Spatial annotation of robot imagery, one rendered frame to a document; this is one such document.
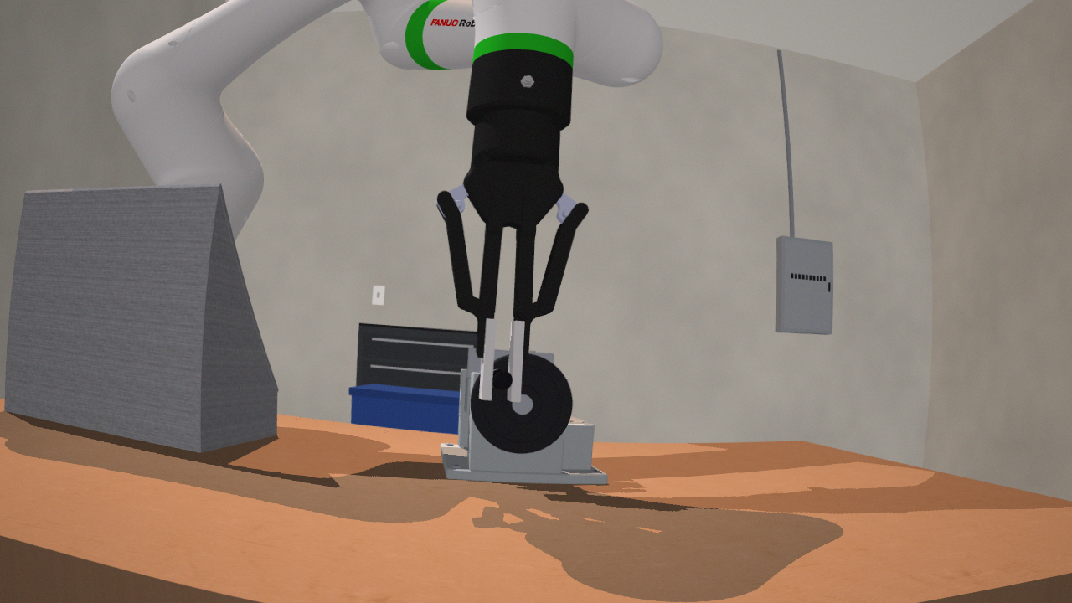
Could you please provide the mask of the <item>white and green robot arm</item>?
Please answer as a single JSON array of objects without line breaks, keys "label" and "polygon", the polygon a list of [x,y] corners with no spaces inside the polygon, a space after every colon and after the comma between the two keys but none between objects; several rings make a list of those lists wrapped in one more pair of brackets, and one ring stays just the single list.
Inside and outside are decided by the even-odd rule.
[{"label": "white and green robot arm", "polygon": [[[263,193],[260,159],[219,95],[265,53],[351,0],[229,0],[139,47],[111,80],[111,113],[157,186],[221,183],[234,241]],[[662,32],[631,0],[359,0],[388,64],[472,68],[466,118],[570,124],[574,77],[647,79]],[[474,12],[474,13],[473,13]]]}]

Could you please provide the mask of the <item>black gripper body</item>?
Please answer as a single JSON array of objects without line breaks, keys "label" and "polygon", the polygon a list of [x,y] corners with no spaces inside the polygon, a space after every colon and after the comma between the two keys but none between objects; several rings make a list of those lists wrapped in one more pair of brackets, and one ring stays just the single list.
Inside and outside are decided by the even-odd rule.
[{"label": "black gripper body", "polygon": [[471,168],[463,183],[472,207],[485,223],[495,182],[507,183],[504,227],[521,227],[526,183],[539,187],[536,225],[544,220],[564,193],[559,178],[559,127],[538,117],[491,116],[475,126]]}]

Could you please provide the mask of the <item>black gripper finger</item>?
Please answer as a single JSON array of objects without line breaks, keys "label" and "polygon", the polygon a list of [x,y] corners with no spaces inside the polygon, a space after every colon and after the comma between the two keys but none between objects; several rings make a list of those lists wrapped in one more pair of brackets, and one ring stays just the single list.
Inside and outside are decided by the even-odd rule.
[{"label": "black gripper finger", "polygon": [[521,227],[516,229],[516,262],[513,262],[513,322],[508,365],[508,372],[513,377],[513,382],[507,389],[507,400],[512,402],[521,402],[523,361],[528,357],[532,320],[553,311],[559,299],[560,282],[574,245],[575,231],[582,220],[585,220],[589,211],[585,203],[577,203],[565,193],[560,196],[556,203],[559,232],[544,273],[539,299],[533,303],[533,242],[536,235],[539,187],[526,183],[522,196]]},{"label": "black gripper finger", "polygon": [[489,220],[485,227],[479,299],[472,296],[466,237],[464,237],[461,220],[461,214],[466,208],[466,201],[464,201],[466,196],[470,194],[464,188],[464,183],[461,183],[449,192],[441,192],[436,205],[446,222],[449,248],[451,248],[456,300],[460,309],[477,317],[476,353],[478,358],[482,358],[479,399],[492,400],[494,348],[497,336],[497,319],[494,319],[494,313],[497,310],[498,252],[501,252],[502,231],[504,230],[507,183],[495,182],[492,186]]}]

